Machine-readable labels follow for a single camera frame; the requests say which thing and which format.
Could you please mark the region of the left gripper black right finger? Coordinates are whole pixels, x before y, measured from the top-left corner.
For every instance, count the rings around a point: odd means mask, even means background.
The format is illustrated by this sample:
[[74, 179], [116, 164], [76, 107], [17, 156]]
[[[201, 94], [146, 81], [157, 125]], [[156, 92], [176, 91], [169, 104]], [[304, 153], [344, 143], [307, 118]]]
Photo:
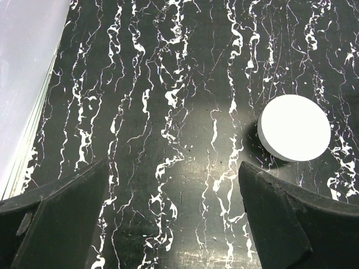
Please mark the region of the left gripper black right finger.
[[239, 185], [262, 268], [358, 268], [358, 206], [242, 162]]

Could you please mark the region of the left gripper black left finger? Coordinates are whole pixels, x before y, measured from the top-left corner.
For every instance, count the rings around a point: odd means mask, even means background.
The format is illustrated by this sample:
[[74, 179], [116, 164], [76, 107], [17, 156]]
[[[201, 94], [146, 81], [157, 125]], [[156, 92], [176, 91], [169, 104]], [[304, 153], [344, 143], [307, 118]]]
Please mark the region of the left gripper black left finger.
[[108, 159], [1, 201], [1, 268], [84, 268]]

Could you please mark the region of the white bowl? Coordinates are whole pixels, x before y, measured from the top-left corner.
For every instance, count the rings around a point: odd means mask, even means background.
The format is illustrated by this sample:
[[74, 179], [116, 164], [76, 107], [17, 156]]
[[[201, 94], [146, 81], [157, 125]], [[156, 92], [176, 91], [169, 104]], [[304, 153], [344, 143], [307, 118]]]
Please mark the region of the white bowl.
[[322, 155], [331, 139], [329, 120], [312, 100], [282, 95], [261, 112], [257, 133], [263, 147], [287, 162], [310, 161]]

